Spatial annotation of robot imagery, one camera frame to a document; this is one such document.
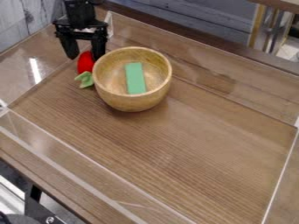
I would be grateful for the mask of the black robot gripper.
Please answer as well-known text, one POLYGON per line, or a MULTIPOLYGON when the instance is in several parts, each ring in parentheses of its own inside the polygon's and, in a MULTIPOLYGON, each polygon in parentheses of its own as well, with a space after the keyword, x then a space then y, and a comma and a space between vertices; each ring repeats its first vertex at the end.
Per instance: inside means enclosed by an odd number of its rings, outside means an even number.
POLYGON ((66 17, 51 22, 62 50, 73 60, 79 54, 75 39, 92 39, 92 57, 97 60, 105 54, 108 42, 108 23, 96 19, 94 10, 102 0, 62 0, 62 3, 66 17))

